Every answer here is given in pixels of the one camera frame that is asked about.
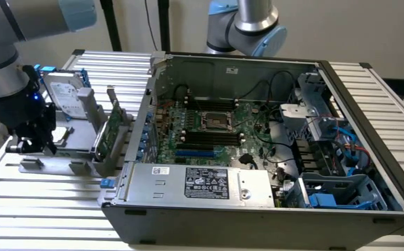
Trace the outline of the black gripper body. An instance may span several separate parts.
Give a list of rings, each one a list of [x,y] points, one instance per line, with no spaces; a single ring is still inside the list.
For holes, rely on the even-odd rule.
[[[55,104],[46,102],[39,91],[23,89],[21,92],[0,97],[0,123],[12,134],[42,143],[53,141],[57,126]]]

